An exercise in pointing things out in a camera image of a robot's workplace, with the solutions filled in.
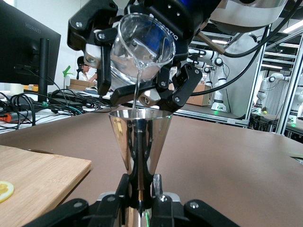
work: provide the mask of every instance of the ceiling light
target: ceiling light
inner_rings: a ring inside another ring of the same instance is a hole
[[[215,40],[215,39],[213,39],[212,41],[213,43],[217,43],[217,44],[227,44],[227,41]]]
[[[266,65],[266,64],[262,64],[261,66],[264,66],[264,67],[269,67],[269,68],[274,68],[274,69],[282,69],[282,67],[280,66],[275,66],[275,65]]]
[[[303,26],[303,20],[299,21],[298,23],[295,23],[294,25],[291,25],[287,29],[284,29],[283,32],[284,33],[289,33],[289,32],[294,31],[295,29],[297,29],[301,26]]]

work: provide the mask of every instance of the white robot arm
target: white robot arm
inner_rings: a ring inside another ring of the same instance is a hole
[[[205,85],[208,85],[208,86],[213,87],[213,83],[212,83],[212,80],[211,80],[211,78],[210,78],[212,69],[209,68],[209,67],[205,67],[205,68],[203,69],[203,72],[207,74],[206,81],[205,81]]]
[[[203,62],[203,61],[195,61],[195,60],[192,60],[192,59],[190,59],[190,58],[187,58],[186,61],[187,61],[188,63],[194,64],[195,67],[200,68],[200,69],[203,69],[203,68],[207,65],[207,64],[206,64],[205,62]]]
[[[300,75],[299,84],[295,91],[293,104],[290,109],[289,118],[291,123],[296,123],[296,119],[299,115],[299,109],[300,107],[302,107],[302,104],[303,104],[303,74]]]
[[[276,80],[284,80],[284,81],[289,82],[290,78],[283,76],[283,74],[281,74],[281,73],[273,73],[270,77],[267,77],[262,80],[261,87],[257,93],[258,100],[255,105],[255,107],[256,107],[255,111],[257,113],[261,113],[261,109],[262,109],[262,105],[263,105],[262,101],[266,98],[266,91],[268,89],[269,84]]]
[[[223,70],[223,60],[222,58],[215,58],[212,60],[212,65],[216,67],[216,76],[218,82],[214,87],[221,86],[226,83],[226,75]],[[218,90],[214,94],[214,103],[212,105],[212,110],[226,111],[226,106],[223,103],[223,93],[222,90]]]
[[[216,54],[217,52],[215,51],[209,51],[209,50],[196,50],[196,49],[193,49],[193,48],[189,48],[188,49],[188,55],[189,56],[192,56],[192,55],[199,55],[201,56],[203,59],[206,59],[206,60],[211,60],[213,59],[214,55]]]

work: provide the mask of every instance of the huawei logo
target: huawei logo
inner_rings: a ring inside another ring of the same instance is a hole
[[[31,30],[33,30],[33,31],[41,34],[41,30],[39,28],[36,28],[35,26],[32,26],[31,24],[29,24],[27,22],[25,22],[25,27],[27,27],[27,28],[29,28],[29,29],[31,29]]]

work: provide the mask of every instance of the person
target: person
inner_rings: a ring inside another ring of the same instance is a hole
[[[88,75],[87,73],[90,70],[90,66],[85,64],[84,57],[81,56],[77,59],[77,78],[79,80],[85,80],[88,82],[96,82],[97,81],[97,74],[95,73],[93,76]]]

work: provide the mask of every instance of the cardboard box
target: cardboard box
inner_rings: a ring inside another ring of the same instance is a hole
[[[37,92],[38,91],[38,85],[34,85],[34,84],[24,85],[24,90]]]
[[[93,86],[95,86],[94,82],[88,82],[80,79],[71,79],[71,84],[68,86],[68,89],[84,91],[86,88]]]
[[[208,86],[205,84],[198,84],[197,87],[195,88],[194,92],[206,91],[209,89],[211,89],[211,86]],[[210,94],[206,94],[203,96],[191,96],[186,101],[186,103],[191,104],[191,105],[206,106],[206,105],[208,105],[209,96],[210,96]]]

